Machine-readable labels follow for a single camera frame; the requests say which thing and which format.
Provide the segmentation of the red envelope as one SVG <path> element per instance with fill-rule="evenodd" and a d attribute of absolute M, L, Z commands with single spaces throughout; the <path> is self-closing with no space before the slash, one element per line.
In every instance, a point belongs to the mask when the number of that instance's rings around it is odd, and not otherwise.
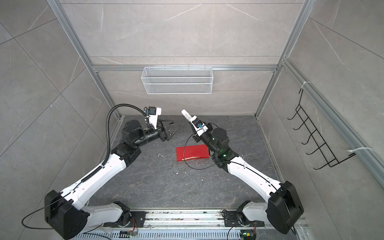
<path fill-rule="evenodd" d="M 177 162 L 208 159 L 210 157 L 209 149 L 206 145 L 177 147 L 176 153 L 177 153 Z"/>

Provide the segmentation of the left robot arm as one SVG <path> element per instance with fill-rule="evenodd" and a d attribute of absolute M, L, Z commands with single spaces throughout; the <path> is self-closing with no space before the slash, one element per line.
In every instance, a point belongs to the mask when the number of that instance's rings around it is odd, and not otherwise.
<path fill-rule="evenodd" d="M 61 192 L 51 191 L 45 196 L 45 221 L 65 240 L 94 226 L 128 226 L 132 215 L 130 208 L 122 202 L 96 207 L 87 207 L 86 203 L 105 183 L 136 160 L 141 154 L 141 146 L 157 139 L 169 141 L 177 129 L 171 120 L 160 119 L 155 127 L 147 129 L 143 129 L 137 120 L 128 121 L 121 131 L 121 143 L 106 161 Z"/>

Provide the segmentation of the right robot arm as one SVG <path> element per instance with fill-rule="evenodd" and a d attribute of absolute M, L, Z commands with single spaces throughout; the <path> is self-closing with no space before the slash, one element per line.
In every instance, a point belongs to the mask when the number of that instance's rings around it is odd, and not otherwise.
<path fill-rule="evenodd" d="M 249 165 L 229 147 L 227 132 L 222 128 L 198 129 L 192 136 L 213 152 L 215 166 L 242 180 L 264 199 L 264 205 L 245 201 L 237 208 L 240 225 L 268 222 L 282 234 L 296 231 L 295 224 L 303 215 L 304 207 L 291 182 L 281 183 Z"/>

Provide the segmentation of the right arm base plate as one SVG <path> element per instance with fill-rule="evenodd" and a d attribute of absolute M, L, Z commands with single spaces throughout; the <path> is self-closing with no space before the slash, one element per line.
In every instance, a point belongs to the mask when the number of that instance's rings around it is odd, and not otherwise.
<path fill-rule="evenodd" d="M 262 221 L 249 221 L 236 211 L 222 210 L 221 215 L 224 219 L 225 227 L 264 227 Z"/>

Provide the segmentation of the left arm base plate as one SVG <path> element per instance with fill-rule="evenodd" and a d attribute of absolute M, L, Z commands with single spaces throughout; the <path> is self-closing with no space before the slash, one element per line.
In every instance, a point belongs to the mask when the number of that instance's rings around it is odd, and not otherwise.
<path fill-rule="evenodd" d="M 123 213 L 122 220 L 118 223 L 122 228 L 143 228 L 147 213 L 144 211 L 134 211 L 129 213 Z"/>

